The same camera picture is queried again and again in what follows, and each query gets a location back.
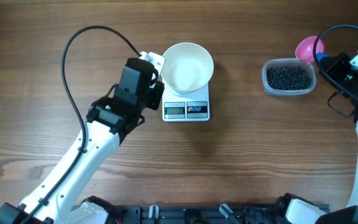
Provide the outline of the white digital kitchen scale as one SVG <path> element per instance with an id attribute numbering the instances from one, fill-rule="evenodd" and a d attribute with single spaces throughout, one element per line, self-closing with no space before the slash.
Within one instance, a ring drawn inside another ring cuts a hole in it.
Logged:
<path id="1" fill-rule="evenodd" d="M 208 121 L 210 119 L 209 86 L 181 95 L 164 80 L 162 119 L 165 122 Z"/>

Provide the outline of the pink scoop blue handle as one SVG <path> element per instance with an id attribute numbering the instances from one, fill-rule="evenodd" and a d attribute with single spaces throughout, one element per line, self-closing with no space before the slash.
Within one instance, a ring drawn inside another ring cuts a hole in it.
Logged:
<path id="1" fill-rule="evenodd" d="M 313 63 L 313 46 L 317 36 L 310 36 L 302 40 L 295 50 L 295 57 L 304 63 Z M 322 58 L 328 55 L 324 53 L 324 44 L 321 40 L 318 40 L 316 45 L 316 58 L 320 61 Z"/>

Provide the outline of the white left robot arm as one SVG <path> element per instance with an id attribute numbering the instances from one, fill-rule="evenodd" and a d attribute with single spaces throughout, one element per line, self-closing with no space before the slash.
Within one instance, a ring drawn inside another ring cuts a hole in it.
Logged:
<path id="1" fill-rule="evenodd" d="M 164 91 L 158 76 L 164 62 L 152 52 L 129 58 L 120 82 L 91 104 L 77 140 L 60 162 L 18 206 L 1 206 L 0 223 L 114 223 L 114 205 L 100 198 L 74 205 L 100 165 L 144 122 L 143 110 L 158 109 Z"/>

